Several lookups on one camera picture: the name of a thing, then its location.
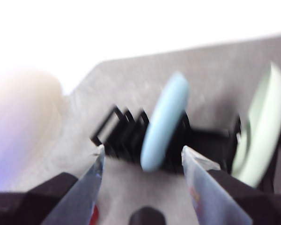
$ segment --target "white background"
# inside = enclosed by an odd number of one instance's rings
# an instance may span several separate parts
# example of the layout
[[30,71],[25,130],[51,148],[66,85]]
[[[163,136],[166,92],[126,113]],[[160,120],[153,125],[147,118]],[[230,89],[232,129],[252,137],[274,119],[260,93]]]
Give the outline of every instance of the white background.
[[276,34],[278,0],[0,0],[0,78],[43,70],[68,94],[103,60]]

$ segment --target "light blue disc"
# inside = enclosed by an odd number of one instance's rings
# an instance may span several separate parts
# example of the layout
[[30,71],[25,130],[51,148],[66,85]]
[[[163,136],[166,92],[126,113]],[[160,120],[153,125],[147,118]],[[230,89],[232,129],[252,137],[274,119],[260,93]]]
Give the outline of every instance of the light blue disc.
[[144,171],[158,169],[179,120],[185,111],[189,93],[188,81],[175,72],[164,88],[147,128],[140,155]]

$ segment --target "black rack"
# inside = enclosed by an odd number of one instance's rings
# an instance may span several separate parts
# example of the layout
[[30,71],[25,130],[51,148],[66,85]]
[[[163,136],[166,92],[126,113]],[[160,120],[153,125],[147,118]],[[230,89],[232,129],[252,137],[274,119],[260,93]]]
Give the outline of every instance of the black rack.
[[[112,128],[108,137],[101,141],[98,136],[114,114],[116,114],[118,122]],[[122,113],[115,106],[97,131],[91,136],[91,140],[97,146],[103,143],[107,156],[140,164],[141,147],[148,124],[148,117],[143,110],[134,120],[129,110]],[[230,174],[237,148],[237,134],[241,132],[240,125],[240,118],[237,116],[232,131],[228,129],[207,130],[191,127],[189,119],[186,113],[184,113],[168,145],[161,169],[168,172],[183,173],[181,150],[183,146],[187,145],[205,157],[217,162],[221,166],[221,170]],[[262,191],[274,192],[274,174],[280,146],[281,136],[269,168],[259,185],[259,189]]]

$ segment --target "gray fabric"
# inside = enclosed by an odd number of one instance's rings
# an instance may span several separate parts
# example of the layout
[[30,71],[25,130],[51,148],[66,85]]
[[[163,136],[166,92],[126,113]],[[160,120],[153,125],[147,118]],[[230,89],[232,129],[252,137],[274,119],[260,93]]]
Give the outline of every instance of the gray fabric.
[[[230,128],[238,113],[246,121],[256,86],[271,60],[281,68],[281,37],[103,62],[70,96],[69,116],[85,138],[112,104],[127,107],[134,115],[144,108],[150,116],[166,81],[179,70],[190,83],[191,124]],[[281,193],[281,152],[275,190]],[[190,224],[194,219],[182,176],[143,173],[139,166],[107,159],[98,198],[100,224],[127,224],[144,205],[164,213],[168,224]]]

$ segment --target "white blurry object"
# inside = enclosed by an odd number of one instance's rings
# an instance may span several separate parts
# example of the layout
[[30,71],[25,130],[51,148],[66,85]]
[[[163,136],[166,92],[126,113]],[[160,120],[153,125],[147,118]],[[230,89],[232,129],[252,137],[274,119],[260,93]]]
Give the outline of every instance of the white blurry object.
[[0,82],[0,191],[9,190],[38,158],[38,147],[59,132],[62,107],[61,86],[49,74],[22,72]]
[[257,187],[264,176],[281,134],[281,70],[271,63],[255,92],[248,122],[232,165],[232,176]]

